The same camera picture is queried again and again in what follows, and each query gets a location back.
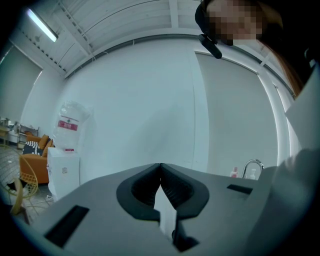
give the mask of white cabinet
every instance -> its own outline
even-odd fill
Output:
[[[75,152],[48,148],[48,187],[55,201],[79,187],[79,161]]]
[[[8,141],[13,143],[18,143],[18,133],[15,133],[14,130],[8,132]]]

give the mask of white curtain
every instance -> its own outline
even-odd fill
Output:
[[[3,48],[0,55],[1,118],[20,121],[26,100],[40,72],[39,66],[10,43]]]
[[[227,60],[196,56],[208,104],[208,173],[229,176],[234,167],[241,173],[250,159],[259,159],[265,167],[276,166],[275,117],[258,76]],[[257,164],[250,168],[255,168],[259,176]]]

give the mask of ceiling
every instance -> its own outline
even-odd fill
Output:
[[[199,4],[200,0],[42,0],[32,8],[56,32],[56,42],[27,15],[21,18],[15,33],[66,78],[98,54],[130,40],[199,35],[195,22]],[[255,41],[243,49],[258,53],[261,61],[268,55],[268,50]]]

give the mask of red label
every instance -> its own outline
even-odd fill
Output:
[[[62,120],[59,121],[58,126],[62,127],[62,128],[69,129],[69,130],[73,130],[73,131],[78,130],[78,125],[76,125],[74,123],[67,123],[67,122],[62,121]]]

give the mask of fluorescent light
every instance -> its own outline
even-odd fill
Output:
[[[32,10],[28,9],[26,14],[33,20],[33,22],[52,40],[56,41],[57,37]]]

